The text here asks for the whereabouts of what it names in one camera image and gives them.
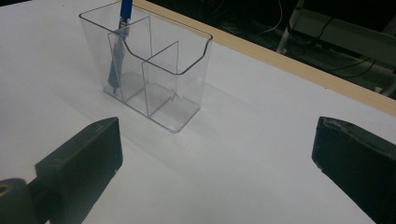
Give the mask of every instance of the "blue pen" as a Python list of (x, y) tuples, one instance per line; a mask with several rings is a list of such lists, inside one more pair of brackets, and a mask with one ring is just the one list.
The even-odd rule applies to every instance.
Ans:
[[(122, 0), (121, 10), (120, 10), (119, 29), (128, 25), (129, 19), (131, 19), (131, 14), (132, 14), (132, 4), (133, 4), (133, 0)], [(128, 29), (125, 29), (124, 34), (122, 34), (123, 38), (128, 35), (128, 33), (129, 33), (128, 31), (129, 31)], [(120, 64), (117, 64), (117, 67), (119, 69), (121, 69), (124, 52), (123, 52), (122, 43), (121, 43), (120, 39), (119, 39), (118, 43), (113, 48), (113, 56), (117, 57), (118, 62), (120, 62)], [(110, 72), (109, 72), (107, 81), (108, 81), (108, 84), (110, 84), (110, 86), (113, 88), (113, 94), (116, 94), (117, 89), (120, 87), (120, 83), (117, 78), (116, 65), (114, 64), (114, 61), (111, 62)]]

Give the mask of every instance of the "white table surface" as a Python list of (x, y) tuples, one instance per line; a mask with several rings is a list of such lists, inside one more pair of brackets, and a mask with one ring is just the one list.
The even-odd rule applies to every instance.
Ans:
[(84, 223), (373, 223), (312, 162), (318, 117), (396, 144), (396, 118), (214, 43), (201, 111), (171, 134), (101, 92), (78, 14), (110, 0), (0, 7), (0, 179), (99, 119), (124, 163)]

